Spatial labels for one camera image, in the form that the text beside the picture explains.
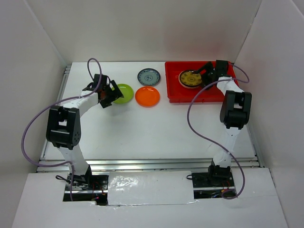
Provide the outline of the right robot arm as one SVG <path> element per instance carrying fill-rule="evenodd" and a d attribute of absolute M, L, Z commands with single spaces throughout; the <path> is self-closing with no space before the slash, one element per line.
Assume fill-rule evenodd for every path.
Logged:
<path fill-rule="evenodd" d="M 218 186 L 221 182 L 229 180 L 231 152 L 238 134 L 248 123 L 250 116 L 252 94 L 244 92 L 228 75 L 228 67 L 227 61 L 217 60 L 215 66 L 211 62 L 207 62 L 195 71 L 201 76 L 201 86 L 205 87 L 216 81 L 216 87 L 224 95 L 219 119 L 224 127 L 225 140 L 208 168 L 207 181 L 212 186 Z"/>

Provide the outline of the beige floral plate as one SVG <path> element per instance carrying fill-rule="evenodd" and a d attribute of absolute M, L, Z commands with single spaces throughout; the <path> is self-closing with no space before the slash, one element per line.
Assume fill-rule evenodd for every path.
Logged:
<path fill-rule="evenodd" d="M 201 85 L 202 80 L 198 75 L 180 76 L 179 83 L 185 88 L 194 89 Z"/>

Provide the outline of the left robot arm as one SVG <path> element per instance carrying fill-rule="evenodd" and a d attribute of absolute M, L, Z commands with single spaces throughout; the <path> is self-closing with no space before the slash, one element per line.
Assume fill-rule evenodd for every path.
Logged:
<path fill-rule="evenodd" d="M 106 75 L 95 74 L 93 82 L 79 96 L 49 109 L 46 139 L 61 152 L 65 161 L 70 162 L 69 179 L 84 190 L 93 186 L 94 178 L 79 146 L 81 116 L 97 104 L 107 108 L 123 96 L 114 80 Z"/>

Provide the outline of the green plate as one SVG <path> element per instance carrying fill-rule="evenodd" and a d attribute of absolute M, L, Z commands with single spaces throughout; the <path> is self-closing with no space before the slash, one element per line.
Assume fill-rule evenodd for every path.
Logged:
<path fill-rule="evenodd" d="M 117 100 L 113 101 L 115 104 L 125 104 L 132 100 L 134 91 L 133 89 L 127 84 L 118 84 L 117 85 L 120 91 L 123 94 L 123 97 L 118 98 Z"/>

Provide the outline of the yellow brown patterned plate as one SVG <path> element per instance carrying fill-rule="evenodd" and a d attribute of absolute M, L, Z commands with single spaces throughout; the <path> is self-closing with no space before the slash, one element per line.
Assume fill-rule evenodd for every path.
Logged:
<path fill-rule="evenodd" d="M 185 70 L 179 74 L 179 83 L 185 88 L 196 88 L 202 84 L 202 78 L 200 74 Z"/>

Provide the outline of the orange plate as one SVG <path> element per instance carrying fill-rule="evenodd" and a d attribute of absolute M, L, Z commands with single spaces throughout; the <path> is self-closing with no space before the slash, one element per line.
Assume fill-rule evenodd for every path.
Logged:
<path fill-rule="evenodd" d="M 135 100 L 142 107 L 153 107 L 160 101 L 160 93 L 154 87 L 143 86 L 136 91 Z"/>

